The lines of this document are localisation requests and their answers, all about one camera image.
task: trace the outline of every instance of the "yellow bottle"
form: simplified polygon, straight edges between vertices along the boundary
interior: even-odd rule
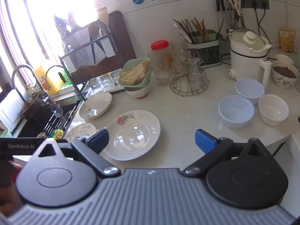
[[[57,93],[61,87],[64,85],[64,82],[60,78],[57,67],[51,68],[49,72],[47,73],[47,82],[50,87],[50,89],[47,88],[46,81],[45,81],[45,73],[49,67],[51,67],[53,62],[49,59],[44,61],[39,67],[33,68],[35,74],[37,75],[40,83],[44,87],[45,90],[48,91],[48,93],[55,94]]]

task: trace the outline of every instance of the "faucet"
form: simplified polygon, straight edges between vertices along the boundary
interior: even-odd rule
[[[12,87],[13,87],[13,89],[16,89],[16,86],[15,86],[15,75],[16,75],[16,72],[17,72],[20,68],[23,68],[23,67],[24,67],[24,68],[28,68],[28,69],[31,71],[31,73],[32,73],[33,77],[35,78],[36,83],[37,83],[37,85],[40,87],[41,91],[43,91],[43,92],[49,97],[48,100],[51,102],[51,104],[54,105],[54,104],[55,104],[55,101],[52,99],[52,97],[49,95],[49,93],[44,89],[44,87],[42,86],[42,84],[41,84],[40,81],[38,80],[38,78],[37,78],[35,72],[33,71],[32,67],[30,67],[30,66],[27,65],[27,64],[21,64],[21,65],[18,65],[18,66],[16,66],[16,68],[13,70],[13,74],[12,74],[12,76],[11,76],[11,82],[12,82]],[[22,94],[18,91],[18,89],[16,89],[16,91],[18,92],[18,94],[19,94],[19,96],[21,97],[21,99],[25,102],[25,99],[23,98]]]
[[[65,71],[66,74],[68,75],[68,77],[69,77],[69,79],[70,79],[70,81],[71,81],[71,83],[72,83],[72,85],[73,85],[73,87],[74,87],[75,93],[78,95],[79,98],[81,98],[82,100],[86,101],[86,98],[82,95],[82,93],[81,93],[80,90],[78,89],[77,85],[73,82],[72,77],[71,77],[69,71],[67,71],[62,65],[53,65],[53,66],[51,66],[50,68],[48,68],[48,70],[46,71],[46,73],[45,73],[45,81],[46,81],[46,85],[47,85],[48,89],[49,89],[50,87],[49,87],[49,84],[48,84],[48,82],[47,82],[47,74],[48,74],[49,70],[50,70],[51,68],[54,68],[54,67],[60,67],[60,68],[63,68],[63,69],[64,69],[64,71]]]

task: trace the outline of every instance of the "white countertop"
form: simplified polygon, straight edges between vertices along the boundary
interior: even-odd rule
[[[273,57],[276,53],[280,53],[280,49],[273,49],[269,56]],[[292,53],[285,54],[292,58],[296,56]],[[278,95],[284,99],[289,106],[289,117],[277,126],[269,126],[260,119],[256,106],[253,119],[242,129],[233,130],[224,126],[218,114],[218,103],[228,95],[236,95],[236,81],[227,76],[229,68],[225,64],[206,68],[209,87],[199,95],[191,97],[177,95],[169,86],[159,87],[153,79],[150,82],[151,89],[143,99],[132,98],[124,91],[113,94],[108,111],[87,122],[98,129],[107,126],[114,118],[127,111],[147,110],[159,119],[161,134],[152,150],[138,159],[121,162],[109,158],[104,152],[101,156],[122,170],[127,167],[184,169],[204,155],[195,144],[194,135],[197,129],[201,128],[217,138],[231,138],[235,142],[247,142],[249,138],[257,137],[265,146],[280,144],[300,129],[300,93],[295,87],[279,88],[272,77],[266,94]],[[83,122],[77,112],[70,129]]]

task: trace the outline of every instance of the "cutting board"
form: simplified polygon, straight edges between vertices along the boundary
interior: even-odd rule
[[[21,116],[18,116],[18,111],[23,103],[15,89],[9,92],[0,103],[0,120],[11,132],[22,119]]]

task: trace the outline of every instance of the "green colander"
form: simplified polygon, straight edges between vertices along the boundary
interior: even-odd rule
[[[129,60],[127,63],[125,63],[125,65],[122,69],[122,72],[131,70],[133,67],[139,65],[140,63],[142,63],[143,61],[145,61],[147,59],[148,58],[139,58],[139,59]],[[144,78],[142,83],[140,83],[139,85],[122,85],[121,83],[119,83],[119,86],[128,87],[128,88],[136,88],[136,89],[144,88],[149,83],[151,73],[152,73],[152,69],[151,69],[151,65],[150,65],[149,72],[146,74],[146,77]]]

